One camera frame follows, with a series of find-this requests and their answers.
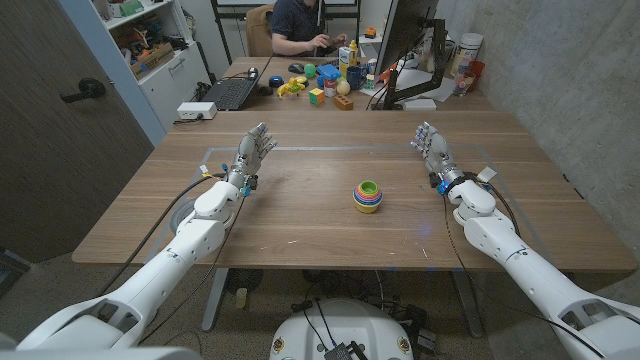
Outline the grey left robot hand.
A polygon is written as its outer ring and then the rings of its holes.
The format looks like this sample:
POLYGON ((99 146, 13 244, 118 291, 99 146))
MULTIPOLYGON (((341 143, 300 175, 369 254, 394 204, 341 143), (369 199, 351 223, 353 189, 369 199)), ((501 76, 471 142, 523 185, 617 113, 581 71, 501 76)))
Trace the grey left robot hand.
POLYGON ((265 123, 249 130, 238 145, 227 181, 238 189, 243 188, 257 174, 262 160, 276 145, 265 123))

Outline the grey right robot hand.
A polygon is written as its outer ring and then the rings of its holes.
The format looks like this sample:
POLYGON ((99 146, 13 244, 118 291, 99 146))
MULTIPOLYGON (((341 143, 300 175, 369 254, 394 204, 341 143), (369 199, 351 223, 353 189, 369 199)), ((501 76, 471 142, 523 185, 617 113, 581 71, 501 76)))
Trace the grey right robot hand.
POLYGON ((456 165, 446 139, 438 129, 424 122, 416 129, 411 146, 418 150, 429 175, 429 183, 441 195, 466 180, 464 172, 456 165))

